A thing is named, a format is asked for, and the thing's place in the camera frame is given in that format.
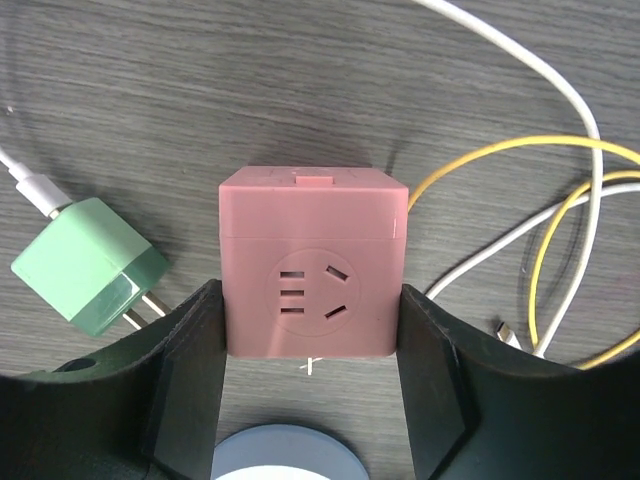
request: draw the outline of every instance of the plug prong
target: plug prong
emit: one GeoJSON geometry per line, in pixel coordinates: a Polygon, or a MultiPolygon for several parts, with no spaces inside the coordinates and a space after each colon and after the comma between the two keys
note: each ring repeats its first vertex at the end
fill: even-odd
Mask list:
{"type": "Polygon", "coordinates": [[[124,313],[123,318],[129,322],[131,324],[131,326],[133,328],[135,328],[136,330],[142,330],[142,328],[146,327],[147,325],[149,325],[144,318],[142,318],[140,315],[138,315],[136,312],[134,312],[133,310],[129,310],[128,312],[124,313]]]}
{"type": "Polygon", "coordinates": [[[156,312],[161,317],[164,317],[171,311],[171,309],[162,300],[160,300],[151,292],[147,292],[146,295],[143,295],[142,301],[149,305],[149,308],[151,308],[151,310],[156,312]]]}

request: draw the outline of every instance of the wireless charging pad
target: wireless charging pad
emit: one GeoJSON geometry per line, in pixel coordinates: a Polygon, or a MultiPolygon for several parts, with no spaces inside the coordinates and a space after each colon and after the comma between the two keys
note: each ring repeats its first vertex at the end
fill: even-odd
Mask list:
{"type": "Polygon", "coordinates": [[[264,425],[224,440],[213,455],[212,480],[369,480],[342,443],[310,428],[264,425]]]}

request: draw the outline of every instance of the power outlet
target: power outlet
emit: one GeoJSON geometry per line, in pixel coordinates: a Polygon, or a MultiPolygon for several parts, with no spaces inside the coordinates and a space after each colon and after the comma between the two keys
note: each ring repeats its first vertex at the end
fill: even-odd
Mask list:
{"type": "Polygon", "coordinates": [[[266,302],[285,330],[320,337],[342,328],[358,310],[360,281],[349,263],[323,249],[294,252],[267,277],[266,302]]]}
{"type": "Polygon", "coordinates": [[[245,167],[220,186],[231,355],[395,351],[408,189],[370,168],[245,167]]]}

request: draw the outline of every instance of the gray wood surface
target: gray wood surface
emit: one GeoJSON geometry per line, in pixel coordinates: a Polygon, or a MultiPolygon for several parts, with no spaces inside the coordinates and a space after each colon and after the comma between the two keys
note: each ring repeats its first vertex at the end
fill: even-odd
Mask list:
{"type": "MultiPolygon", "coordinates": [[[[564,73],[604,137],[640,148],[636,0],[458,3],[564,73]]],[[[2,0],[0,32],[0,143],[73,197],[99,196],[155,243],[173,262],[157,290],[171,305],[219,275],[217,186],[243,165],[373,165],[414,187],[493,141],[584,131],[536,74],[408,0],[2,0]]],[[[588,177],[589,159],[577,148],[528,148],[442,180],[411,215],[406,280],[426,287],[562,198],[588,177]]],[[[638,328],[638,200],[604,201],[553,360],[593,354],[638,328]]],[[[46,222],[4,173],[0,211],[1,372],[53,368],[129,332],[123,324],[86,338],[15,278],[10,263],[46,222]]],[[[580,220],[584,212],[552,245],[543,322],[566,287],[580,220]]],[[[469,273],[440,303],[478,328],[501,318],[524,334],[536,240],[469,273]]],[[[299,364],[231,359],[221,438],[301,422],[342,438],[373,479],[410,478],[395,360],[324,361],[311,378],[299,364]]]]}

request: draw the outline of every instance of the socket hole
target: socket hole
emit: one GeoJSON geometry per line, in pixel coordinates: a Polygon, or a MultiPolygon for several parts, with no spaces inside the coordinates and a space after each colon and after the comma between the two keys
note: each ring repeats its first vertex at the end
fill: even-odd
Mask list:
{"type": "Polygon", "coordinates": [[[280,309],[280,313],[282,315],[291,315],[294,313],[300,314],[300,313],[304,313],[304,308],[281,308],[280,309]]]}
{"type": "Polygon", "coordinates": [[[329,275],[333,275],[336,278],[339,278],[340,280],[342,280],[343,282],[347,281],[347,278],[349,278],[349,275],[347,275],[346,273],[341,272],[340,270],[338,270],[337,268],[332,267],[331,265],[329,265],[327,267],[326,272],[329,275]]]}
{"type": "Polygon", "coordinates": [[[324,316],[327,317],[327,320],[329,320],[335,317],[336,315],[338,315],[339,313],[346,312],[346,311],[347,311],[347,307],[345,305],[341,305],[338,308],[334,308],[329,313],[325,313],[324,316]]]}
{"type": "Polygon", "coordinates": [[[304,290],[280,290],[281,297],[304,297],[304,290]]]}
{"type": "Polygon", "coordinates": [[[280,278],[304,278],[304,272],[280,272],[280,278]]]}

